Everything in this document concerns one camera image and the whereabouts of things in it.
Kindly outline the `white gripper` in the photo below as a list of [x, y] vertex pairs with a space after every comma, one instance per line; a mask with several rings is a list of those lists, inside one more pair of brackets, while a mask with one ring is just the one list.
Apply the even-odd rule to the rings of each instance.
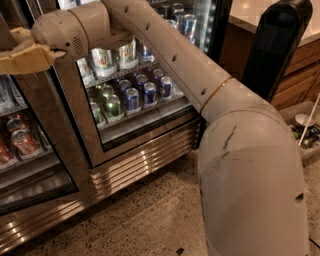
[[39, 17], [31, 31], [16, 27], [10, 33], [17, 46], [27, 47], [0, 57], [0, 73], [25, 75], [47, 71], [55, 60], [66, 55], [80, 59], [88, 54], [88, 39], [76, 16], [68, 10], [57, 10]]

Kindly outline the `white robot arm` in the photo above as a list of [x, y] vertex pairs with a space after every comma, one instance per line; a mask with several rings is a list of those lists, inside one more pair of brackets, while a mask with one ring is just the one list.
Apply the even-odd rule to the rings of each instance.
[[301, 156], [277, 110], [173, 29], [146, 0], [100, 0], [11, 30], [4, 74], [48, 70], [65, 56], [138, 37], [208, 126], [198, 170], [209, 256], [308, 256]]

